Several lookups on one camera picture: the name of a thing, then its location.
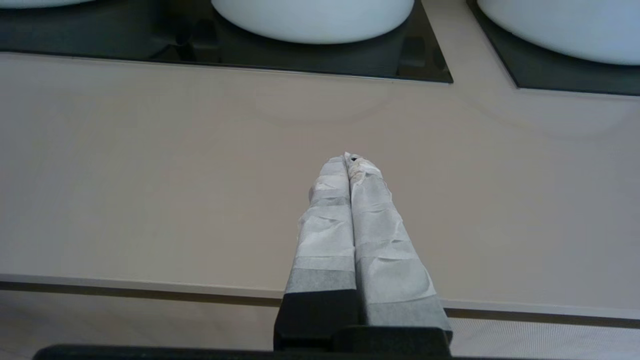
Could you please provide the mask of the paper-wrapped right gripper left finger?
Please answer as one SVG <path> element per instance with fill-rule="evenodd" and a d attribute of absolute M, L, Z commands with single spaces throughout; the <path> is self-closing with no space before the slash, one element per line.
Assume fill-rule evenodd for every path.
<path fill-rule="evenodd" d="M 359 325 L 360 314 L 349 177 L 338 156 L 323 164 L 299 219 L 273 348 L 330 350 L 334 334 Z"/>

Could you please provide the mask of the paper-wrapped right gripper right finger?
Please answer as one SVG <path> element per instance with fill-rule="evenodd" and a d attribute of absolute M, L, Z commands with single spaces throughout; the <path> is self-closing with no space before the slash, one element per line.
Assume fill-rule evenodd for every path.
<path fill-rule="evenodd" d="M 434 282 L 407 233 L 383 174 L 365 157 L 346 153 L 355 267 L 365 324 L 436 328 L 453 339 Z"/>

